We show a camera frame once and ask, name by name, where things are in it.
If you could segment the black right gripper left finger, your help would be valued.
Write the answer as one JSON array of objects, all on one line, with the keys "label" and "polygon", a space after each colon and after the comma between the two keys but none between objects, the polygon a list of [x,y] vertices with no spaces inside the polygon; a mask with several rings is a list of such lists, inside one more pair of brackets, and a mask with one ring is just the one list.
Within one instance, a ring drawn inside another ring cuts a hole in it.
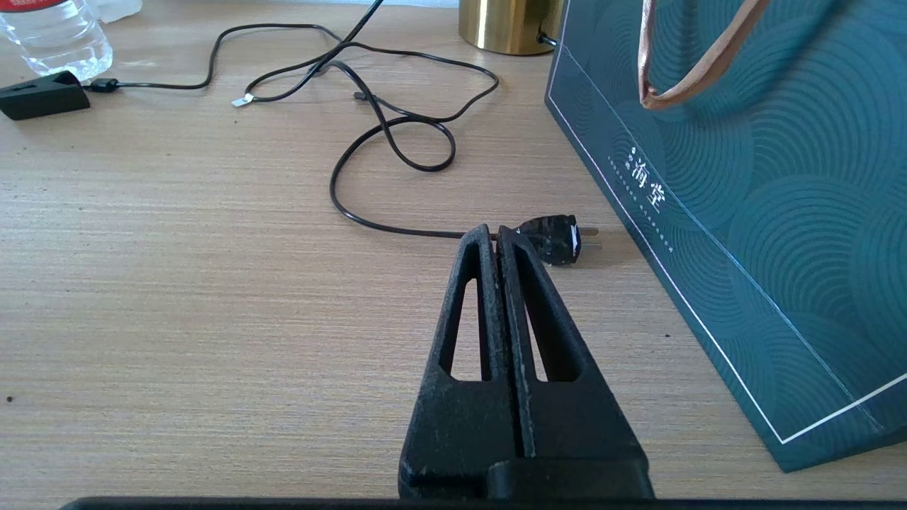
[{"label": "black right gripper left finger", "polygon": [[[479,381],[451,375],[464,293],[477,285]],[[460,240],[398,468],[404,499],[487,494],[492,465],[508,459],[508,348],[492,236],[483,224]]]}]

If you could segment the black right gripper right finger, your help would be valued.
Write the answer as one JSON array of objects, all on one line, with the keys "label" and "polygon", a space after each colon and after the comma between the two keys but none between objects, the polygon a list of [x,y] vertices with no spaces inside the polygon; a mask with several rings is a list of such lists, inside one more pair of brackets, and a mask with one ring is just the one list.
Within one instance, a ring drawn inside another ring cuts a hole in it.
[{"label": "black right gripper right finger", "polygon": [[652,500],[641,443],[528,239],[497,234],[515,459],[496,465],[508,500]]}]

